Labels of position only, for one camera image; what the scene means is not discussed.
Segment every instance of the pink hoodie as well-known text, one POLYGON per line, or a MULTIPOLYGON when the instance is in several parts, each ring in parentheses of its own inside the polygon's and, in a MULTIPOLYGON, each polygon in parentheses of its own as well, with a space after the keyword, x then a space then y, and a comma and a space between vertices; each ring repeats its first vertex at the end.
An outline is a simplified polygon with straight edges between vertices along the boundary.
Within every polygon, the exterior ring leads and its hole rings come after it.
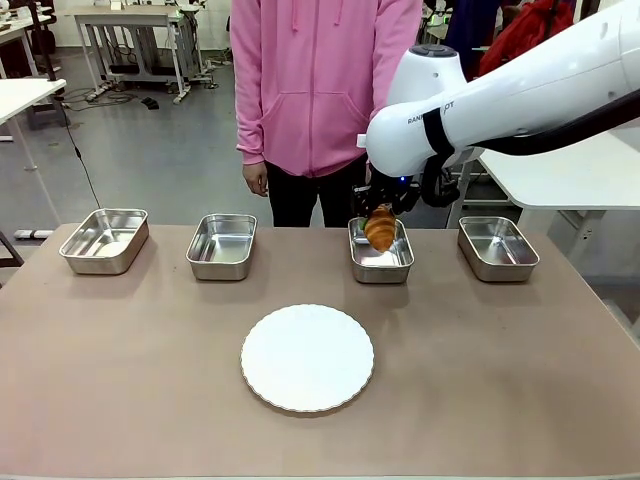
POLYGON ((361 156, 422 0, 232 0, 238 149, 293 175, 361 156))

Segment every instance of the metal container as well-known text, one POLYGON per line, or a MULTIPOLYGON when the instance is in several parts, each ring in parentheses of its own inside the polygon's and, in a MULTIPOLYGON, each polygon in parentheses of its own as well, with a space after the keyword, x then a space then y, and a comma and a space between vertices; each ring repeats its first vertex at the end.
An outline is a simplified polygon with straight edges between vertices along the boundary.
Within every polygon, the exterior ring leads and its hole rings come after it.
POLYGON ((361 225, 363 218, 349 222, 349 244, 353 276, 360 283, 404 283, 413 265, 413 252, 407 232, 396 220, 396 238, 391 248, 380 253, 371 246, 361 225))
POLYGON ((503 217, 460 219, 458 244, 484 282, 524 282, 540 257, 518 227, 503 217))
POLYGON ((149 237, 147 217, 144 210, 96 210, 64 242, 60 255, 76 273, 120 275, 149 237))
POLYGON ((251 215, 212 214, 200 221, 187 260, 199 280, 242 280, 249 274, 258 221, 251 215))

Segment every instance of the hoodie drawstring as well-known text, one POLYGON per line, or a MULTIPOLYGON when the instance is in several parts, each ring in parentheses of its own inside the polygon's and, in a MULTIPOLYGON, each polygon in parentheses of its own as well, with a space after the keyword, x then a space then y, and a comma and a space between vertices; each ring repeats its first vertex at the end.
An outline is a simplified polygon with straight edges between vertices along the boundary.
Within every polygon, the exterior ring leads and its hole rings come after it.
MULTIPOLYGON (((298 28, 298 2, 299 0, 292 0, 291 3, 291 30, 297 32, 298 28)), ((333 22, 334 25, 340 25, 342 22, 342 7, 344 6, 344 0, 338 0, 338 11, 336 12, 336 19, 333 22)))
POLYGON ((298 31, 298 0, 293 0, 291 4, 291 30, 298 31))
POLYGON ((336 14, 336 21, 333 22, 334 25, 340 25, 340 22, 342 21, 342 7, 344 6, 344 0, 338 0, 340 2, 339 6, 338 6, 338 13, 336 14))

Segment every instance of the red bag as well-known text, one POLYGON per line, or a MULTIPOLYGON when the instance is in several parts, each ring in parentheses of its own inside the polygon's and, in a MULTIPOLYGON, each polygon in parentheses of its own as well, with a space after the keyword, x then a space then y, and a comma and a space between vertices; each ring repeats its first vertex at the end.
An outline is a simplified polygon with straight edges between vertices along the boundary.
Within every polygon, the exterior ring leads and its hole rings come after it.
MULTIPOLYGON (((554 0, 537 0, 522 7, 522 12, 509 25, 482 57, 479 75, 482 76, 495 70, 502 64, 513 60, 533 47, 542 43, 545 30, 551 15, 554 0)), ((560 2, 553 15, 550 36, 573 25, 571 7, 560 2)))

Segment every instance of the white plate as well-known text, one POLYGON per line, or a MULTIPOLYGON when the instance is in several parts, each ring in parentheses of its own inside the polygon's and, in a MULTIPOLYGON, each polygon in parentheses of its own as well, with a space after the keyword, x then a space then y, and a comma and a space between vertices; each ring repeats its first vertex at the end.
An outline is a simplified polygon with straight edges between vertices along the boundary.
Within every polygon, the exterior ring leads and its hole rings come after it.
POLYGON ((251 329, 240 362, 245 380, 263 400, 285 410, 320 412, 364 388, 373 371, 373 346, 346 313, 294 305, 251 329))

